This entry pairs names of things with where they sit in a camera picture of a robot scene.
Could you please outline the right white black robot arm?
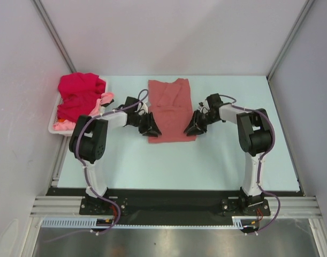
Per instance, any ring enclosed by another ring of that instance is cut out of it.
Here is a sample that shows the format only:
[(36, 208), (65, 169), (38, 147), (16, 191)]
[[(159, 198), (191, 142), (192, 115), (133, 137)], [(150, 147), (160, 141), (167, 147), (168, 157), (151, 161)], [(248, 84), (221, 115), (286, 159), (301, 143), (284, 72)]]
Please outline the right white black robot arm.
[(237, 201), (224, 203), (222, 209), (226, 213), (260, 214), (264, 207), (261, 183), (264, 159), (275, 145), (275, 131), (265, 109), (239, 107), (235, 105), (236, 99), (231, 97), (232, 102), (223, 102), (222, 97), (211, 94), (200, 102), (184, 134), (202, 135), (208, 125), (219, 121), (237, 126), (239, 145), (245, 153), (245, 177)]

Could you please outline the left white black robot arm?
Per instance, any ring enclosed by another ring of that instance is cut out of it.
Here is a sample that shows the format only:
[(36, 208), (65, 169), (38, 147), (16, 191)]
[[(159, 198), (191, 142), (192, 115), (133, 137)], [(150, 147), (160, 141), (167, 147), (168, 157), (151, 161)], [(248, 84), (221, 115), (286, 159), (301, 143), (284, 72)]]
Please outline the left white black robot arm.
[(96, 162), (105, 153), (108, 132), (128, 125), (138, 128), (139, 133), (146, 137), (162, 135), (153, 113), (148, 111), (143, 100), (129, 96), (124, 104), (112, 111), (79, 116), (70, 139), (69, 150), (83, 168), (86, 194), (93, 198), (91, 207), (99, 214), (109, 210), (110, 200), (105, 198), (108, 186), (102, 173), (96, 170)]

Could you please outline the salmon pink t shirt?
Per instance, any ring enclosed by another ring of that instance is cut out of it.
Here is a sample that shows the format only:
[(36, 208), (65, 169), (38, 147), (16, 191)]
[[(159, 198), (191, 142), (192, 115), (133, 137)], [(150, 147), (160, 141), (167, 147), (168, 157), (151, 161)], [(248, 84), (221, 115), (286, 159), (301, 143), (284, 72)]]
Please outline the salmon pink t shirt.
[(150, 137), (148, 142), (172, 143), (195, 141), (196, 136), (184, 133), (193, 116), (191, 88), (188, 79), (178, 78), (174, 82), (148, 81), (149, 110), (161, 131), (157, 138)]

